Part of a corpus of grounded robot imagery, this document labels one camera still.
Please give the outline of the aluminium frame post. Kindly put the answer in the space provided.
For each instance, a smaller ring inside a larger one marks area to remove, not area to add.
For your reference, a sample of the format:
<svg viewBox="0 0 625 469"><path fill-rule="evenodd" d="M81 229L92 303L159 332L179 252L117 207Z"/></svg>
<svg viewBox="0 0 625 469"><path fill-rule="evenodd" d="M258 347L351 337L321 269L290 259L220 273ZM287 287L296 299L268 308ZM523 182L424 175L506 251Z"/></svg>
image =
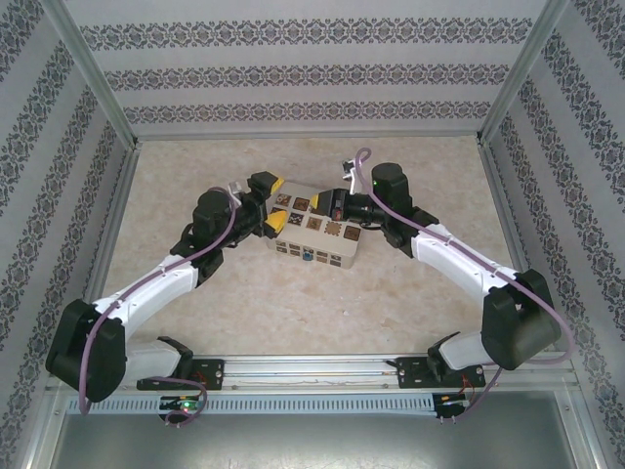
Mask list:
<svg viewBox="0 0 625 469"><path fill-rule="evenodd" d="M137 144L137 137L64 1L39 1L82 76L92 89L108 121L121 139L124 148L133 149Z"/></svg>
<svg viewBox="0 0 625 469"><path fill-rule="evenodd" d="M480 146L489 142L516 98L522 83L530 73L548 38L556 28L570 0L546 0L521 52L495 98L489 113L477 132Z"/></svg>

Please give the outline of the wooden box with patterned tiles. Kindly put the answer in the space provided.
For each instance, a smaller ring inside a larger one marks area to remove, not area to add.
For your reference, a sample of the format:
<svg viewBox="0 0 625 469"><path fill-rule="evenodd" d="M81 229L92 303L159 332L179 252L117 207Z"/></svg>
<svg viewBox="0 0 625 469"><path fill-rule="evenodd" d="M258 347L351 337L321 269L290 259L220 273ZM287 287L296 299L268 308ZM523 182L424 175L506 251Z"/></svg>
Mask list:
<svg viewBox="0 0 625 469"><path fill-rule="evenodd" d="M337 222L313 214L310 199L322 189L285 182L267 201L268 211L285 210L287 224L275 239L267 239L269 249L303 260L303 251L313 253L313 261L350 269L357 252L361 228L350 222Z"/></svg>

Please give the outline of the aluminium frame rail short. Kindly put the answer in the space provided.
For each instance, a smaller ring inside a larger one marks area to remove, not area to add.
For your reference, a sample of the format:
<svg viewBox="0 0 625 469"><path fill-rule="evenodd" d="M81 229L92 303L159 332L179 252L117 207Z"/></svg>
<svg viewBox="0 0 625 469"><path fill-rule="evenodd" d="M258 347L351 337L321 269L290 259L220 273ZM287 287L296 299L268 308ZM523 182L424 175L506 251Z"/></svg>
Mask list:
<svg viewBox="0 0 625 469"><path fill-rule="evenodd" d="M291 132L247 132L247 133L190 133L190 134L146 134L137 141L242 141L242 140L300 140L300 139L374 139L374 138L442 138L476 137L479 131L468 130L383 130L383 131L291 131Z"/></svg>

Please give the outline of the circuit board with green light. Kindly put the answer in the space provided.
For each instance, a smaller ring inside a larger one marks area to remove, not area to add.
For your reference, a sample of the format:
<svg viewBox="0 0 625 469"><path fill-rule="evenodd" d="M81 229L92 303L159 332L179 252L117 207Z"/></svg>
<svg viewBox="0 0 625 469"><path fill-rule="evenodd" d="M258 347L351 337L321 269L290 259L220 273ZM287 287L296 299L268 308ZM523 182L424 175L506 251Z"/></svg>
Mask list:
<svg viewBox="0 0 625 469"><path fill-rule="evenodd" d="M204 401L198 397L162 397L159 403L159 411L181 411L184 414L191 414L198 411L203 404Z"/></svg>

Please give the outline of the aluminium frame rail long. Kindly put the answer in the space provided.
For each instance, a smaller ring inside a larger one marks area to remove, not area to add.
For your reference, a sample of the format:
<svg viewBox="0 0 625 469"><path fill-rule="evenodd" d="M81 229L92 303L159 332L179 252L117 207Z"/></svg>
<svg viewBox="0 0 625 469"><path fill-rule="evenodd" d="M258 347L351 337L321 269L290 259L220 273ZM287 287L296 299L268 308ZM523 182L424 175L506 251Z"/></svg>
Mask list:
<svg viewBox="0 0 625 469"><path fill-rule="evenodd" d="M82 291L82 298L86 301L100 298L104 291L141 148L142 143L136 142L131 149L128 149L123 164L119 168L104 225L101 229L100 240L95 251L96 257Z"/></svg>

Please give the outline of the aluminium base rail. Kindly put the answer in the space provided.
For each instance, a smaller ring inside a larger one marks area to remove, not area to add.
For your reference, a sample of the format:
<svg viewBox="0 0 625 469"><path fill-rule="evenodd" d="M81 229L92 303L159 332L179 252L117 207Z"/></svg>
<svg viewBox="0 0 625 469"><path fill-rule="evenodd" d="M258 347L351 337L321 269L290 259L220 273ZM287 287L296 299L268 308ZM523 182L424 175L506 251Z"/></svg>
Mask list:
<svg viewBox="0 0 625 469"><path fill-rule="evenodd" d="M221 391L276 391L278 393L330 390L332 392L377 392L434 389L400 389L393 361L385 355L343 356L230 356L198 357L225 362ZM496 390L558 390L577 388L580 380L571 362L555 365L523 364L496 375L495 365L480 365L486 384L494 380Z"/></svg>

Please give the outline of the black base plate right arm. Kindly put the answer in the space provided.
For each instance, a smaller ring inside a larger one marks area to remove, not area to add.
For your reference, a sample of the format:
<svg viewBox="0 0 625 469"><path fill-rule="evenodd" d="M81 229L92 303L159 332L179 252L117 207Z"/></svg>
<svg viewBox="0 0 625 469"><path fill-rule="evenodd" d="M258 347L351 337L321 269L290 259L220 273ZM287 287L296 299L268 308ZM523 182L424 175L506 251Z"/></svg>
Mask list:
<svg viewBox="0 0 625 469"><path fill-rule="evenodd" d="M486 385L483 369L471 365L453 370L446 365L429 365L429 357L399 357L393 361L400 389L460 389L483 388Z"/></svg>

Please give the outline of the black base plate left arm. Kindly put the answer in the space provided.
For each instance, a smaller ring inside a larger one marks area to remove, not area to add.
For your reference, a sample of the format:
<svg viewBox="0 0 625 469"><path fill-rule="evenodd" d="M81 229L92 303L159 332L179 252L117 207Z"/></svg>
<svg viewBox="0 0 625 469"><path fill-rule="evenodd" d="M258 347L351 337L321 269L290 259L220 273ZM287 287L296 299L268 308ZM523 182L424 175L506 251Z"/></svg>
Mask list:
<svg viewBox="0 0 625 469"><path fill-rule="evenodd" d="M220 391L225 375L224 368L223 360L192 359L179 364L171 375L171 378L177 379L177 382L146 378L137 382L137 389L141 391L198 391L196 383L199 383L207 391Z"/></svg>

